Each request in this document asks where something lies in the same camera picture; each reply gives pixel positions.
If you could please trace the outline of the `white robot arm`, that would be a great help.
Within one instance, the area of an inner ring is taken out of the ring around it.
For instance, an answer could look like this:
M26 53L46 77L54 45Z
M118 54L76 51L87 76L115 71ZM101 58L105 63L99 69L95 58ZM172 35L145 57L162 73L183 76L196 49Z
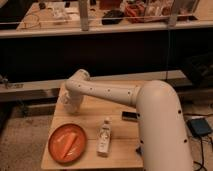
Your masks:
M71 99L88 95L134 107L145 171L193 171L193 158L179 97L168 83L143 85L97 83L84 69L65 82Z

